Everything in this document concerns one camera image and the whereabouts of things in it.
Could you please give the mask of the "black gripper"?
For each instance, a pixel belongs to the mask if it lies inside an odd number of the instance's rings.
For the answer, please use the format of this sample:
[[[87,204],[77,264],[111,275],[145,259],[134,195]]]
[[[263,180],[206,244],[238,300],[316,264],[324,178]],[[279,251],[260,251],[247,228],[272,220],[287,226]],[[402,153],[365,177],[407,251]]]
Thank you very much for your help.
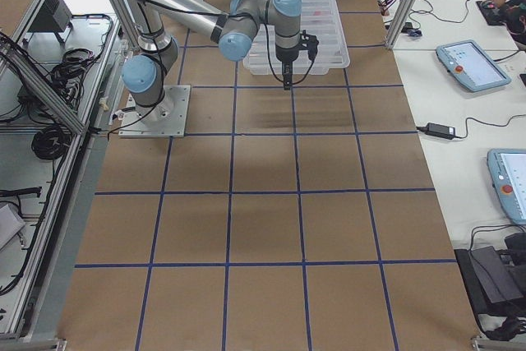
[[[318,54],[319,40],[316,35],[310,35],[305,30],[299,31],[293,38],[293,46],[285,48],[275,44],[276,57],[282,62],[282,77],[284,90],[291,90],[293,85],[293,64],[301,51],[307,51],[308,59],[315,62]]]

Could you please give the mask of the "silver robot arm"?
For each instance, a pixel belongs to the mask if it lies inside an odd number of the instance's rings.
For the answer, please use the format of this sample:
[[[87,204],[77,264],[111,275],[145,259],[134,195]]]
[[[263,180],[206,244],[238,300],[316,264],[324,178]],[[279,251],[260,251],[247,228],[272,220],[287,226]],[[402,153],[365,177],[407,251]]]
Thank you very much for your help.
[[[223,12],[202,0],[133,0],[151,11],[160,12],[194,32],[207,36],[230,61],[243,60],[252,47],[260,27],[275,30],[275,56],[281,62],[285,90],[293,81],[293,63],[306,51],[313,65],[319,41],[302,30],[302,0],[232,0],[229,12]]]

